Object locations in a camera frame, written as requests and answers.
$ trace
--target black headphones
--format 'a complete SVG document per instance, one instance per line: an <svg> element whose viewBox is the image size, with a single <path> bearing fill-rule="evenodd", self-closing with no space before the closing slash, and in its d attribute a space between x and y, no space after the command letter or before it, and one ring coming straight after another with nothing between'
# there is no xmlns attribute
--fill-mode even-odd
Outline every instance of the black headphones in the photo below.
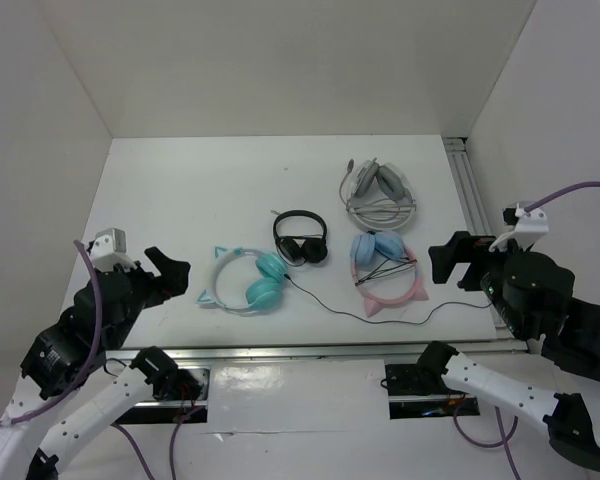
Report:
<svg viewBox="0 0 600 480"><path fill-rule="evenodd" d="M280 236L278 235L278 224L289 217L307 217L312 218L322 227L322 238L311 238L304 236ZM273 222L273 239L276 242L276 248L284 258L290 262L304 260L309 263L320 263L327 258L327 224L324 220L313 212L306 210L290 210L281 213ZM296 240L304 240L302 246L298 245Z"/></svg>

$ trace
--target gray ear cup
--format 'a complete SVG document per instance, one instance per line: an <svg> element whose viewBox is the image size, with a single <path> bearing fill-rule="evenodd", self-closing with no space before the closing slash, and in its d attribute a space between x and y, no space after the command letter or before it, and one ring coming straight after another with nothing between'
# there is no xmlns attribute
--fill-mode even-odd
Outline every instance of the gray ear cup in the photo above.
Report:
<svg viewBox="0 0 600 480"><path fill-rule="evenodd" d="M398 175L396 175L389 167L384 165L377 170L378 173L376 179L384 194L394 202L402 200L405 195L405 190L400 177L398 177Z"/></svg>
<svg viewBox="0 0 600 480"><path fill-rule="evenodd" d="M371 165L369 165L367 171L364 172L364 177L362 180L360 180L356 193L354 194L356 197L364 197L367 194L369 187L371 187L371 182L373 182L373 179L375 178L376 173L378 173L379 168L380 167L375 160L371 162Z"/></svg>

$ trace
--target ear cushion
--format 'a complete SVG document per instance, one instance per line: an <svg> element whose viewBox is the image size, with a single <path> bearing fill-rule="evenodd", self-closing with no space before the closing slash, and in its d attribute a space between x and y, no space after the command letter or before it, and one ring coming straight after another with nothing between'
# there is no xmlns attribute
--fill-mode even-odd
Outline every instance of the ear cushion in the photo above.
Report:
<svg viewBox="0 0 600 480"><path fill-rule="evenodd" d="M263 255L256 260L256 267L263 277L271 277L278 283L282 283L287 273L287 264L277 253Z"/></svg>
<svg viewBox="0 0 600 480"><path fill-rule="evenodd" d="M280 253L289 260L290 262L297 262L298 260L302 260L302 250L298 242L296 242L293 238L282 237L278 242L278 249Z"/></svg>
<svg viewBox="0 0 600 480"><path fill-rule="evenodd" d="M271 277L261 278L247 289L245 297L253 309L267 310L280 303L282 285Z"/></svg>
<svg viewBox="0 0 600 480"><path fill-rule="evenodd" d="M371 162L371 165L369 165L366 172L364 172L364 177L362 177L362 180L360 180L360 183L358 184L358 188L354 194L356 197L364 197L367 194L379 168L380 167L375 161Z"/></svg>
<svg viewBox="0 0 600 480"><path fill-rule="evenodd" d="M356 235L351 245L350 257L355 260L356 265L366 267L371 264L375 252L376 236L370 233Z"/></svg>
<svg viewBox="0 0 600 480"><path fill-rule="evenodd" d="M391 260L399 260L404 256L404 243L402 237L391 230L378 232L376 237L376 250Z"/></svg>
<svg viewBox="0 0 600 480"><path fill-rule="evenodd" d="M378 185L384 194L394 202L399 202L404 198L405 190L400 177L389 167L382 166L376 174Z"/></svg>
<svg viewBox="0 0 600 480"><path fill-rule="evenodd" d="M327 244L321 238L307 238L300 250L309 263L320 263L327 258Z"/></svg>

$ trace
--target cat ear headphones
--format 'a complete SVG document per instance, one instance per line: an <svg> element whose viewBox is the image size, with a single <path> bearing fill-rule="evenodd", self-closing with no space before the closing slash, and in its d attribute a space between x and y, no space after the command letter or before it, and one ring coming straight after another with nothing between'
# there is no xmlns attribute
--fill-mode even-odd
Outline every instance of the cat ear headphones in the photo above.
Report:
<svg viewBox="0 0 600 480"><path fill-rule="evenodd" d="M370 274L362 276L358 268L371 266L376 252L387 260L397 262L399 265L385 270L374 269ZM364 298L364 310L367 317L372 317L385 307L400 307L410 300L428 300L429 296L422 286L418 261L415 254L407 248L402 237L390 230L379 233L365 233L356 235L351 245L351 277L358 289L358 293ZM402 296L397 298L383 298L373 295L365 288L369 280L383 278L392 273L404 272L413 269L415 279L411 288Z"/></svg>
<svg viewBox="0 0 600 480"><path fill-rule="evenodd" d="M278 235L278 224L289 217L307 217L315 220L322 227L322 237ZM303 260L308 263L320 263L327 258L329 253L327 250L327 224L319 215L307 210L290 210L278 215L273 222L273 239L278 251L291 263ZM304 240L302 246L298 244L297 240Z"/></svg>
<svg viewBox="0 0 600 480"><path fill-rule="evenodd" d="M256 268L262 274L247 288L246 303L242 305L227 305L220 300L216 291L216 283L222 269L231 261L244 255L256 257ZM196 303L205 306L218 306L231 313L247 313L259 310L271 310L282 300L282 283L287 274L287 265L277 253L259 250L257 248L235 248L228 250L216 247L216 262L206 275L207 287L200 294Z"/></svg>
<svg viewBox="0 0 600 480"><path fill-rule="evenodd" d="M406 176L392 163L378 165L377 159L367 160L353 174L347 198L342 187L353 171L350 160L347 172L340 183L340 200L354 221L363 230L397 230L404 226L417 209L416 201ZM374 180L386 198L367 199Z"/></svg>

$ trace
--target white headphones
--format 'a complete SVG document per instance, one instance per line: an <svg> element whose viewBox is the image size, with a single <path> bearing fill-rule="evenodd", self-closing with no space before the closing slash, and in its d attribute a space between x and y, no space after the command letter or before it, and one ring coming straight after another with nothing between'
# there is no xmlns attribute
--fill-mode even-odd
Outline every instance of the white headphones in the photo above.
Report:
<svg viewBox="0 0 600 480"><path fill-rule="evenodd" d="M354 166L354 161L349 161L340 183L340 200L361 230L397 230L415 216L417 203L404 173L392 163L380 166L376 160L367 160L352 175L345 199L342 187ZM374 179L385 198L370 201L366 196Z"/></svg>
<svg viewBox="0 0 600 480"><path fill-rule="evenodd" d="M235 248L228 250L215 247L216 262L206 275L206 288L196 303L203 306L218 306L231 313L246 313L259 310L270 310L277 307L282 300L282 283L287 274L287 265L277 253L257 248ZM222 269L231 261L244 255L256 257L256 268L264 278L251 284L245 292L247 300L243 305L229 306L218 297L216 283Z"/></svg>

